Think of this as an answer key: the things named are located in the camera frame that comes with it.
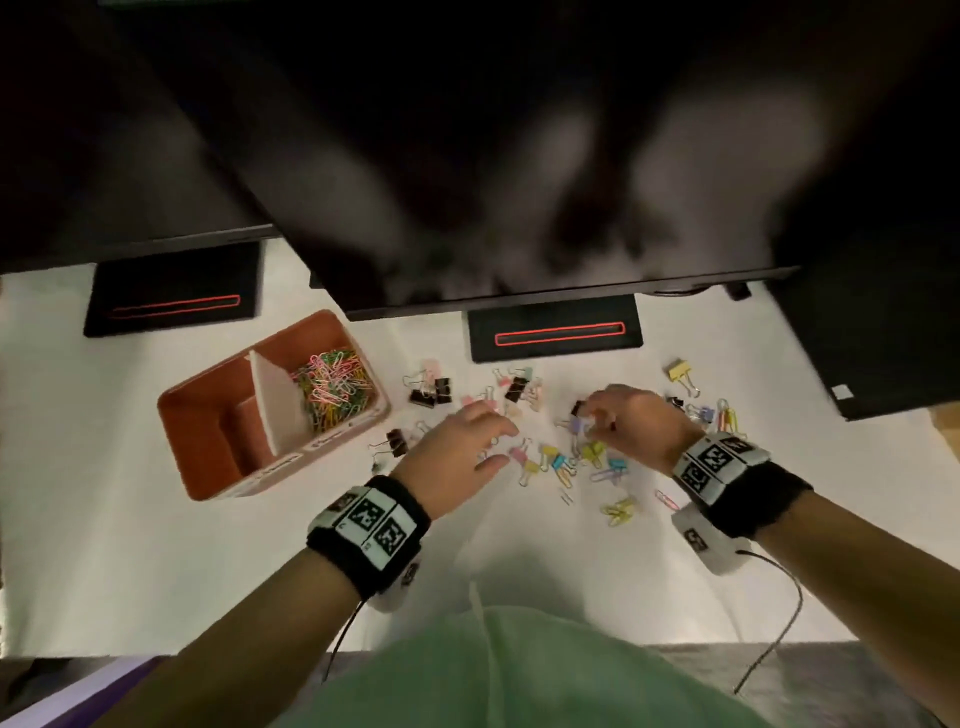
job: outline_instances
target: storage box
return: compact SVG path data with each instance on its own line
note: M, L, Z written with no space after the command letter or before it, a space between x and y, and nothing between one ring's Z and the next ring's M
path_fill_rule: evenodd
M336 349L356 351L367 370L373 389L366 409L329 431L304 433L300 444L274 454L271 444L276 445L276 438L268 442L265 413L257 406L257 397L262 398L264 392L262 383L257 385L260 392L254 388L251 352L289 376L307 364L311 355ZM370 362L336 315L327 310L171 387L160 395L156 406L183 485L194 500L260 493L390 414L390 403ZM280 440L288 446L293 442L289 432Z
M930 407L930 417L933 426L940 430L953 454L960 460L960 402Z

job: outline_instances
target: white table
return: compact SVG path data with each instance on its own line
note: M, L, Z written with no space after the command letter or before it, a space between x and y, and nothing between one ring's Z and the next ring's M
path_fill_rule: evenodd
M262 312L247 322L88 340L92 266L4 277L0 296L0 526L10 655L172 653L277 569L310 519L369 473L379 429L264 494L191 501L156 413L167 387L320 308L307 271L281 241L266 255ZM550 413L519 421L560 440L547 418L611 381L658 391L661 366L688 359L704 401L725 397L741 427L787 468L856 513L960 566L960 465L925 411L845 423L761 286L741 303L720 289L689 299L637 297L642 349L535 360ZM402 374L438 357L455 394L492 382L468 361L459 313L349 328L395 403L389 426L439 419L405 405ZM373 647L434 616L466 609L467 583L487 603L540 606L634 643L767 641L796 598L759 562L711 576L652 498L666 478L634 468L643 512L608 528L613 486L578 485L574 506L547 473L531 487L517 468L438 522L415 590L400 612L365 609L344 649ZM816 600L794 641L849 639Z

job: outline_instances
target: black cable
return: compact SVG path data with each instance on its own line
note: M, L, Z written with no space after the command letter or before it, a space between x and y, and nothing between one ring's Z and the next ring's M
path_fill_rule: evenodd
M360 610L363 609L363 605L367 603L367 600L364 599L359 604L357 608L353 610L353 614L350 615L350 619L347 620L347 624L344 626L343 631L340 633L340 639L337 640L337 643L333 645L333 652L330 653L330 662L326 664L326 670L324 670L324 679L320 681L320 684L326 682L326 678L330 676L330 668L333 667L333 658L337 656L337 650L340 649L340 645L344 641L344 637L347 636L347 631L350 629L350 626L353 624L353 621L357 619L357 615L360 614Z
M743 688L743 686L746 684L746 682L747 682L747 680L750 678L750 676L751 676L752 674L754 674L754 670L757 669L758 667L760 667L760 663L762 663L764 660L766 660L766 659L767 659L767 656L768 656L771 652L773 652L775 649L777 649L777 645L780 644L780 643L783 641L783 638L784 638L784 637L786 637L786 633L790 631L790 627L792 627L792 626L793 626L793 623L794 623L795 621L797 621L797 617L800 616L800 610L802 610L803 607L804 607L804 590L801 588L800 582L797 580L797 577L796 577L796 576L794 576L792 573L790 573L789 571L787 571L784 567L782 567L782 566L781 566L780 564L778 564L776 561L774 561L773 559L768 559L766 556L761 556L761 555L758 554L758 553L753 553L752 551L747 551L747 550L745 550L745 549L739 549L739 550L737 551L737 553L742 553L742 554L744 554L745 556L754 556L755 558L760 559L761 561L767 562L767 563L770 564L771 566L777 567L779 570L781 570L783 573L785 573L787 576L789 576L791 579L793 579L793 585L794 585L795 587L797 587L797 597L799 597L799 599L797 600L797 609L794 611L793 617L791 617L791 618L790 618L790 621L788 621L788 622L786 623L786 626L783 627L783 631L780 632L780 635L779 635L775 640L773 640L773 641L770 643L770 646L769 646L769 647L767 647L765 650L763 650L763 654L760 655L759 657L757 657L757 658L754 660L754 663L753 663L752 665L750 665L749 667L747 667L747 671L743 674L743 677L740 678L740 682L738 682L738 683L736 684L736 687L733 689L733 694L734 694L734 695L736 695L736 694L738 694L738 693L740 692L740 689Z

